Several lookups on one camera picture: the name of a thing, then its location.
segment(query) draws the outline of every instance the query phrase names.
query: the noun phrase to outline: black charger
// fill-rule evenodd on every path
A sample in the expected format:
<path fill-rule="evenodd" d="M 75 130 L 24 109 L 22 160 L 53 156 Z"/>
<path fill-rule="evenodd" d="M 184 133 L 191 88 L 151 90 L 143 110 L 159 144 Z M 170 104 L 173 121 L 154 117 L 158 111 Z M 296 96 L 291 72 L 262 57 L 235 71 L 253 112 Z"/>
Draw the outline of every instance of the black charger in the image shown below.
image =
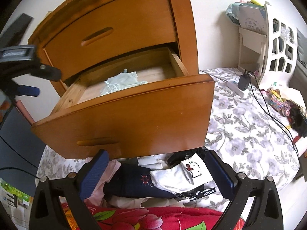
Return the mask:
<path fill-rule="evenodd" d="M 240 76 L 240 79 L 239 79 L 239 83 L 238 83 L 238 88 L 241 90 L 241 91 L 245 91 L 249 84 L 251 82 L 251 79 L 249 77 L 249 74 L 248 72 L 245 70 L 244 74 L 242 74 Z"/>

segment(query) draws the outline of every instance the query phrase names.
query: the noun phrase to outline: power strip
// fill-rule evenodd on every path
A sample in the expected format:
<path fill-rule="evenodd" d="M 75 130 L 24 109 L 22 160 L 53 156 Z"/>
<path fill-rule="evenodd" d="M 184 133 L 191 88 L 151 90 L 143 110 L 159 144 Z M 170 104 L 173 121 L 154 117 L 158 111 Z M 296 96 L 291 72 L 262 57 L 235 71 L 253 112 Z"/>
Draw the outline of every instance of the power strip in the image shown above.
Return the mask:
<path fill-rule="evenodd" d="M 246 98 L 249 94 L 249 90 L 246 89 L 245 91 L 242 91 L 241 89 L 238 88 L 238 82 L 234 79 L 230 79 L 227 81 L 227 87 L 238 94 L 241 98 Z"/>

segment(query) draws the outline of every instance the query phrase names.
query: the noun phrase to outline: drawer handle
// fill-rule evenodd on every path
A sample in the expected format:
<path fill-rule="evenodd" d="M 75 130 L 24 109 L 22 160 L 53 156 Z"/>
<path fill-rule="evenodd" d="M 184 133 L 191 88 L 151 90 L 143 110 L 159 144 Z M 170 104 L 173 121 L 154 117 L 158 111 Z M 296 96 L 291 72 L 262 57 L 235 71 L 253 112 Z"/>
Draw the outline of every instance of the drawer handle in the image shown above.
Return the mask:
<path fill-rule="evenodd" d="M 82 42 L 81 42 L 81 46 L 87 46 L 103 37 L 106 37 L 110 34 L 112 34 L 114 31 L 114 28 L 112 27 L 105 27 L 104 29 L 102 30 L 99 30 L 93 34 L 91 34 L 90 36 L 88 37 L 85 37 Z"/>
<path fill-rule="evenodd" d="M 117 141 L 114 141 L 110 137 L 98 137 L 89 140 L 79 140 L 77 144 L 79 146 L 96 146 L 96 145 L 107 145 L 107 144 L 117 144 Z"/>

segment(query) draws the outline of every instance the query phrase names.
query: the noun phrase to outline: bolt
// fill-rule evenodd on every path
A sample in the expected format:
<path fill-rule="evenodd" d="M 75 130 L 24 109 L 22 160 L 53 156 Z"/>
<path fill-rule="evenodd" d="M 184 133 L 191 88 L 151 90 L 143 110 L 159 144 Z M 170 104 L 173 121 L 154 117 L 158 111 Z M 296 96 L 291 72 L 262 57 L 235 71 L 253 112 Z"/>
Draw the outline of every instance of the bolt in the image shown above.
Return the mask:
<path fill-rule="evenodd" d="M 40 181 L 41 181 L 41 182 L 45 182 L 45 181 L 47 181 L 47 176 L 43 176 L 43 177 L 41 177 L 41 178 L 40 178 Z"/>
<path fill-rule="evenodd" d="M 267 176 L 267 179 L 268 179 L 268 181 L 269 181 L 269 182 L 274 181 L 274 178 L 273 178 L 273 177 L 271 177 L 270 175 L 268 175 L 268 176 Z"/>
<path fill-rule="evenodd" d="M 77 173 L 76 172 L 70 172 L 68 174 L 68 178 L 75 178 L 77 176 Z"/>
<path fill-rule="evenodd" d="M 242 172 L 238 173 L 238 177 L 241 178 L 241 179 L 245 179 L 246 178 L 246 175 Z"/>

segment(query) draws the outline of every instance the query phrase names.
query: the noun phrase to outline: floral tablecloth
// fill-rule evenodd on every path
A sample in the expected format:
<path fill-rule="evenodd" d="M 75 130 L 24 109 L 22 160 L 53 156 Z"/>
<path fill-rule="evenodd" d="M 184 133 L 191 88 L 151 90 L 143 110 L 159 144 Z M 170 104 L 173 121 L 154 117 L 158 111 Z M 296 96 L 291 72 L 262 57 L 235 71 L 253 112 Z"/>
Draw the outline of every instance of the floral tablecloth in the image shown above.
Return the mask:
<path fill-rule="evenodd" d="M 277 189 L 281 190 L 294 178 L 299 168 L 296 153 L 290 139 L 268 117 L 256 102 L 251 93 L 247 98 L 241 98 L 231 91 L 225 80 L 231 78 L 239 80 L 242 74 L 236 68 L 218 68 L 203 70 L 215 80 L 214 99 L 211 110 L 210 124 L 205 140 L 205 147 L 215 150 L 225 163 L 230 164 L 236 172 L 244 172 L 249 178 L 263 179 L 271 175 Z M 253 86 L 254 93 L 265 107 L 260 92 Z M 270 113 L 281 117 L 269 106 Z M 61 157 L 46 146 L 37 176 L 48 176 L 51 179 L 63 178 L 68 173 L 79 169 L 84 160 L 68 160 Z M 215 187 L 214 181 L 205 187 Z M 246 219 L 252 199 L 248 200 L 246 212 L 242 215 Z M 224 211 L 228 200 L 219 191 L 202 199 L 190 202 L 186 206 L 208 207 Z"/>

